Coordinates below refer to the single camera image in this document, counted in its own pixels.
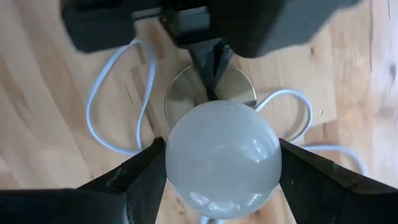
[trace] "light wood grain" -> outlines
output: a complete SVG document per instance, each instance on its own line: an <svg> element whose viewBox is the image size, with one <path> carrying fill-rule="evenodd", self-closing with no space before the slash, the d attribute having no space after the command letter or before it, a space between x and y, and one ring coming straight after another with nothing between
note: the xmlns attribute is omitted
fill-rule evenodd
<svg viewBox="0 0 398 224"><path fill-rule="evenodd" d="M0 0L0 188L78 187L128 156L89 134L85 101L114 50L81 54L70 43L53 0ZM279 88L304 92L314 123L300 143L342 144L364 159L368 176L398 187L398 3L367 0L337 12L301 46L232 63L251 79L259 99ZM142 136L167 138L164 97L173 77L191 63L155 19L136 24L158 59ZM111 142L136 148L136 123L147 80L146 53L133 47L116 63L93 105L93 123ZM261 112L281 137L297 132L303 106L281 96ZM344 155L323 152L343 166ZM199 215L167 184L157 223L198 223ZM228 223L294 223L280 189L258 211Z"/></svg>

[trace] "table surface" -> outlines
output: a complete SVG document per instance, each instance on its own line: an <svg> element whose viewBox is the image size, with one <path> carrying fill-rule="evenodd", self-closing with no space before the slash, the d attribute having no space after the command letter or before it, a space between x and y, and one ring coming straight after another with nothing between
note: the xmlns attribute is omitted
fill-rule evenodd
<svg viewBox="0 0 398 224"><path fill-rule="evenodd" d="M0 188L78 187L125 161L99 145L84 109L98 72L114 50L77 52L59 19L58 1L0 1ZM367 0L337 12L306 45L232 63L252 81L257 97L279 88L304 92L314 109L300 144L341 144L365 161L368 176L398 187L398 2ZM142 129L144 144L167 138L164 97L176 74L191 63L155 19L137 23L151 42L158 72ZM135 127L144 95L146 53L133 47L116 63L93 104L93 123L111 142L136 148ZM300 103L281 96L261 112L280 137L303 125ZM323 152L349 169L338 152ZM157 223L198 223L199 216L167 184ZM260 210L230 223L294 223L278 190Z"/></svg>

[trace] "black mount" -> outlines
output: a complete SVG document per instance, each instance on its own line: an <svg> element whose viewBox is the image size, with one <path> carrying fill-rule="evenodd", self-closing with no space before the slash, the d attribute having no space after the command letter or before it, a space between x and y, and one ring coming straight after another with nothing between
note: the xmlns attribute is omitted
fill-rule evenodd
<svg viewBox="0 0 398 224"><path fill-rule="evenodd" d="M214 89L233 56L230 47L220 39L210 40L188 47L193 66L198 70L210 101L217 100Z"/></svg>
<svg viewBox="0 0 398 224"><path fill-rule="evenodd" d="M155 223L166 184L166 142L77 189L0 190L1 223Z"/></svg>

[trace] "white sphere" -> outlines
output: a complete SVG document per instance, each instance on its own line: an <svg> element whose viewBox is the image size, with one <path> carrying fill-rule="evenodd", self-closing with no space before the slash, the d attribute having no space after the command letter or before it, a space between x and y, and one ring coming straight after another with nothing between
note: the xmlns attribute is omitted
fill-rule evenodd
<svg viewBox="0 0 398 224"><path fill-rule="evenodd" d="M261 207L279 183L279 140L254 109L211 101L184 115L170 133L166 173L202 215L232 219Z"/></svg>

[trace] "wooden surface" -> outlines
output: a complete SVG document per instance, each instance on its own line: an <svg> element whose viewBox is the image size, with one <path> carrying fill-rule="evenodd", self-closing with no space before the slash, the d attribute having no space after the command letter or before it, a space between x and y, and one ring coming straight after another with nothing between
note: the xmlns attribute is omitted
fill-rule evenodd
<svg viewBox="0 0 398 224"><path fill-rule="evenodd" d="M352 148L368 176L398 187L398 2L367 0L336 13L307 45L263 58L235 57L259 99L279 88L304 92L315 113L301 143ZM142 136L167 138L164 96L173 77L190 63L156 20L137 24L158 58L154 91ZM59 19L58 1L0 0L0 188L78 187L128 156L100 146L89 134L85 101L93 80L114 50L75 51ZM140 48L117 62L93 105L93 122L106 139L136 148L135 127L148 64ZM280 137L303 125L304 110L281 96L262 112ZM337 152L322 153L350 169ZM158 224L198 223L199 216L166 186ZM280 190L260 210L230 223L294 223Z"/></svg>

